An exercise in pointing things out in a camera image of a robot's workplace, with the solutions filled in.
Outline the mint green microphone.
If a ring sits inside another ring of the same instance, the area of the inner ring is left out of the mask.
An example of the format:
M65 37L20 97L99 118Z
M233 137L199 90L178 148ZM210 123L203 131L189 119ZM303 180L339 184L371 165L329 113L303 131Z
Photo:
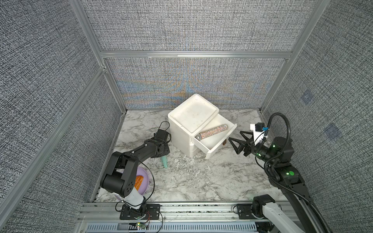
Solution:
M162 161L162 164L163 164L164 168L167 169L168 168L168 158L167 158L167 156L166 155L162 156L161 161Z

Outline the white top drawer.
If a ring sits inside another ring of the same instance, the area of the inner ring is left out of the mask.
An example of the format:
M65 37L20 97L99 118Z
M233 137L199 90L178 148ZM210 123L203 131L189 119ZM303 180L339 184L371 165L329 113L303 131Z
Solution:
M201 141L195 137L191 139L193 144L206 155L205 159L210 159L212 155L214 155L223 146L223 143L237 128L237 124L232 123L224 116L218 114L209 124L207 124L207 126L202 129L203 132L224 124L228 126L228 129L223 132L207 137L206 139L202 139Z

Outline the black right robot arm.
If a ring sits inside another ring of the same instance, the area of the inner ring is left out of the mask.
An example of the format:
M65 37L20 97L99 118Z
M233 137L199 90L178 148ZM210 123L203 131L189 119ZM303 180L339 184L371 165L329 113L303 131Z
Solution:
M275 137L269 147L264 146L268 132L256 133L241 131L243 140L231 137L228 140L236 154L252 154L256 160L264 162L262 167L270 184L287 197L304 228L311 232L331 233L332 230L310 196L305 180L290 162L294 153L290 132L287 132L286 137Z

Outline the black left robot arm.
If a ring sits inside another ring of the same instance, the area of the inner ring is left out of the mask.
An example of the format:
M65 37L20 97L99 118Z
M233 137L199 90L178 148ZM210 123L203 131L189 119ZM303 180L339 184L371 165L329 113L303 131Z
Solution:
M137 170L149 158L158 158L170 153L171 134L159 129L152 138L127 152L114 152L104 169L100 187L124 198L126 204L140 207L144 197L135 188Z

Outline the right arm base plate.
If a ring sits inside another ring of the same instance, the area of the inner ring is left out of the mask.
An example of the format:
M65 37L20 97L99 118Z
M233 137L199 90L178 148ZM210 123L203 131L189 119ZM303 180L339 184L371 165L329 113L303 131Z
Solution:
M251 204L238 204L238 205L236 205L236 212L237 212L240 220L255 219L255 217L252 213L252 205Z

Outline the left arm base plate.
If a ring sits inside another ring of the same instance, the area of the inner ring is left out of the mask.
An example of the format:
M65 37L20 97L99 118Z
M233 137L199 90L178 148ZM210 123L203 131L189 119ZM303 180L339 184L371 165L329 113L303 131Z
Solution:
M120 211L120 220L159 220L159 204L145 204L139 209L123 205Z

